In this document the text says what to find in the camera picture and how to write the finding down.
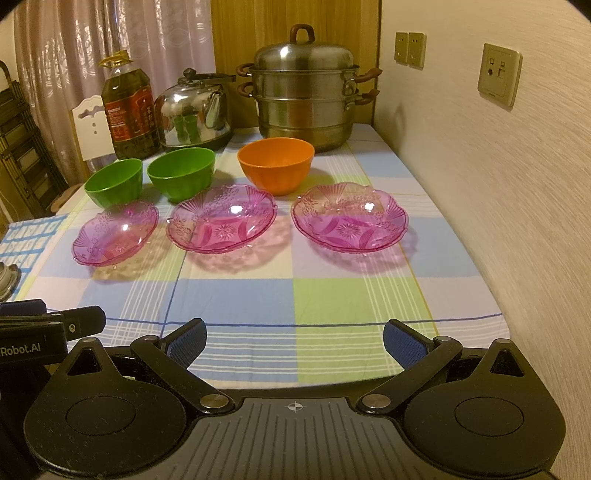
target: green bowl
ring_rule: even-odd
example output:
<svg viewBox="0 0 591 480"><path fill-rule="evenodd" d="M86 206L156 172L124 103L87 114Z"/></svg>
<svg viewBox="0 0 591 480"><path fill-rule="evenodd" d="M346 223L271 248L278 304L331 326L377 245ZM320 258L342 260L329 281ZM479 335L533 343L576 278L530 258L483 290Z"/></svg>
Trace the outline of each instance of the green bowl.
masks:
<svg viewBox="0 0 591 480"><path fill-rule="evenodd" d="M107 165L93 174L84 190L99 207L133 202L142 192L142 161L127 158Z"/></svg>
<svg viewBox="0 0 591 480"><path fill-rule="evenodd" d="M172 203L182 202L212 184L215 158L208 148L174 150L148 166L148 177Z"/></svg>

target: cooking oil bottle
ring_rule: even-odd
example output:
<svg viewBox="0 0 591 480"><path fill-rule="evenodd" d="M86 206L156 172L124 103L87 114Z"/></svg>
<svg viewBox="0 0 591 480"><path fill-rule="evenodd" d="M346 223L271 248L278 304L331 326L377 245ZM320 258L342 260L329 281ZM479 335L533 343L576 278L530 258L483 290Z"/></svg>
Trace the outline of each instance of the cooking oil bottle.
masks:
<svg viewBox="0 0 591 480"><path fill-rule="evenodd" d="M101 97L117 158L146 158L160 148L150 78L132 66L127 50L99 65L111 69Z"/></svg>

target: screw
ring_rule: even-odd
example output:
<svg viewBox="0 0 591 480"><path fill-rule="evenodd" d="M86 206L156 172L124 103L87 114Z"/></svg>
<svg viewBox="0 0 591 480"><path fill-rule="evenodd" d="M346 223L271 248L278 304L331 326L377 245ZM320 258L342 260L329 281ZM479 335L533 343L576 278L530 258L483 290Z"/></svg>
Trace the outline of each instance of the screw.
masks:
<svg viewBox="0 0 591 480"><path fill-rule="evenodd" d="M361 402L363 402L367 408L371 408L373 410L385 408L390 405L390 399L386 395L382 395L380 393L366 395L361 399Z"/></svg>
<svg viewBox="0 0 591 480"><path fill-rule="evenodd" d="M201 405L207 408L222 408L228 405L230 399L228 399L225 395L220 395L217 393L211 393L209 395L204 395L199 400Z"/></svg>

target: bowl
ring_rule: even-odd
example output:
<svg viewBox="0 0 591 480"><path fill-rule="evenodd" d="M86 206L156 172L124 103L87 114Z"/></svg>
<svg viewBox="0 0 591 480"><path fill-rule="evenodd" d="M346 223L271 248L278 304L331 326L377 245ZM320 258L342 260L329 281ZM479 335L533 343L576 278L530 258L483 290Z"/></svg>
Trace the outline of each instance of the bowl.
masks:
<svg viewBox="0 0 591 480"><path fill-rule="evenodd" d="M86 180L84 190L101 208L133 202L142 192L142 169L137 158L116 161Z"/></svg>
<svg viewBox="0 0 591 480"><path fill-rule="evenodd" d="M148 177L169 201L182 202L211 185L215 158L208 148L174 150L148 166Z"/></svg>
<svg viewBox="0 0 591 480"><path fill-rule="evenodd" d="M276 196L297 190L308 175L313 158L312 144L298 138L266 138L238 151L246 178Z"/></svg>
<svg viewBox="0 0 591 480"><path fill-rule="evenodd" d="M177 247L221 254L243 247L273 223L273 196L250 185L223 185L179 203L167 220L166 235Z"/></svg>
<svg viewBox="0 0 591 480"><path fill-rule="evenodd" d="M86 222L72 243L80 265L106 267L133 257L158 225L158 209L140 200L113 205Z"/></svg>
<svg viewBox="0 0 591 480"><path fill-rule="evenodd" d="M293 203L291 218L313 242L345 253L383 250L408 230L408 215L390 194L351 182L312 187Z"/></svg>

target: electrical outlet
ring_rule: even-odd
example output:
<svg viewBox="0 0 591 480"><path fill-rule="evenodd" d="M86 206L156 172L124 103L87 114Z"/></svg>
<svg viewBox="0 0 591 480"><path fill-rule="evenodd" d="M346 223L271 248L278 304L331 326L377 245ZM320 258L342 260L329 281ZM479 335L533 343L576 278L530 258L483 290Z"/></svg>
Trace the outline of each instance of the electrical outlet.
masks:
<svg viewBox="0 0 591 480"><path fill-rule="evenodd" d="M504 105L513 106L519 85L522 58L518 51L485 43L478 91Z"/></svg>
<svg viewBox="0 0 591 480"><path fill-rule="evenodd" d="M427 37L424 33L410 32L408 34L408 64L423 68L425 63L425 44Z"/></svg>
<svg viewBox="0 0 591 480"><path fill-rule="evenodd" d="M396 32L396 43L394 45L394 60L398 63L408 63L408 33Z"/></svg>

